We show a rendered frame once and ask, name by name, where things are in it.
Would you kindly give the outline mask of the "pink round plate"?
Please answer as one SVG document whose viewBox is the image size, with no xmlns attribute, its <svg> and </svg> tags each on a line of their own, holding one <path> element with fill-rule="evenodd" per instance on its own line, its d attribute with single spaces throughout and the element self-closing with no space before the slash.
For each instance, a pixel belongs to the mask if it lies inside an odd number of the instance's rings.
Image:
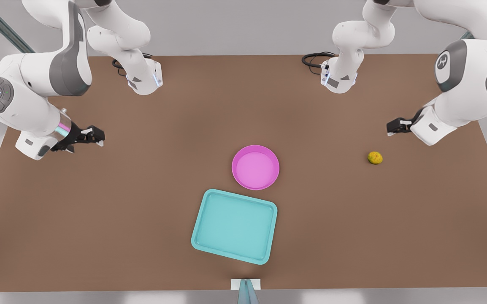
<svg viewBox="0 0 487 304">
<path fill-rule="evenodd" d="M 251 145 L 238 150 L 232 160 L 231 171 L 235 181 L 242 187 L 262 190 L 277 180 L 280 164 L 271 149 Z"/>
</svg>

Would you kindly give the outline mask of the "teal rectangular tray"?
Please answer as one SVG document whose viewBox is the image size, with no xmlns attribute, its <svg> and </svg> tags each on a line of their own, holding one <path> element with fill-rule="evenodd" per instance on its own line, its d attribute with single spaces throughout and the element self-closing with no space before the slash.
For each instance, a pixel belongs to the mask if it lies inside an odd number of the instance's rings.
<svg viewBox="0 0 487 304">
<path fill-rule="evenodd" d="M 205 191 L 191 236 L 193 248 L 252 264 L 268 262 L 277 206 L 218 189 Z"/>
</svg>

